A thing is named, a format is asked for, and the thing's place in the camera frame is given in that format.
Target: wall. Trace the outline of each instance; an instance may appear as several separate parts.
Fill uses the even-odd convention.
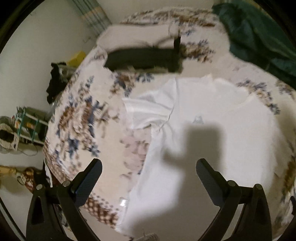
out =
[[[214,0],[97,0],[112,23],[133,13],[161,7],[197,7],[210,9]]]
[[[79,50],[88,53],[94,43],[93,34],[67,0],[43,2],[21,23],[0,54],[0,115],[12,116],[17,106],[49,110],[46,89],[51,62],[67,61]],[[0,154],[0,165],[42,168],[42,161],[41,150],[34,157]],[[25,232],[32,195],[15,179],[6,177],[0,196]]]

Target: bed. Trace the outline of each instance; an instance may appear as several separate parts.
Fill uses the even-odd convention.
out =
[[[285,173],[275,174],[266,190],[273,236],[292,219],[290,197],[296,177],[296,93],[290,86],[229,52],[228,35],[209,10],[163,8],[136,13],[122,24],[171,24],[180,28],[184,46],[180,74],[114,72],[104,68],[107,54],[95,46],[76,70],[49,122],[44,155],[59,182],[72,180],[93,158],[103,163],[103,173],[84,208],[99,222],[116,227],[128,193],[137,182],[150,143],[150,130],[131,131],[121,118],[122,98],[158,88],[172,77],[202,77],[211,73],[244,86],[275,115],[289,151],[283,153]]]

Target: metal screw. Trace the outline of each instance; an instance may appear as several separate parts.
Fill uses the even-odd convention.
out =
[[[71,182],[70,182],[70,181],[68,181],[68,180],[67,180],[67,181],[64,181],[64,182],[63,182],[63,186],[64,186],[64,187],[67,187],[67,186],[69,186],[69,185],[70,185],[70,183],[71,183]]]
[[[229,180],[227,183],[231,187],[235,187],[235,185],[236,185],[235,181],[233,181],[233,180]]]
[[[256,188],[261,190],[263,187],[260,184],[256,184]]]
[[[40,189],[42,189],[43,188],[43,185],[42,184],[38,184],[37,186],[36,186],[36,189],[37,190],[40,190]]]

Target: yellow box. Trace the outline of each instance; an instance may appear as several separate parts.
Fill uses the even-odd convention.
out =
[[[79,51],[67,62],[67,65],[77,68],[85,57],[86,54],[83,51]]]

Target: green blanket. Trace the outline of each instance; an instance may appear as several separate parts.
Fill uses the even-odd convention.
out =
[[[234,1],[213,6],[230,39],[230,52],[296,89],[296,49],[279,25],[254,6]]]

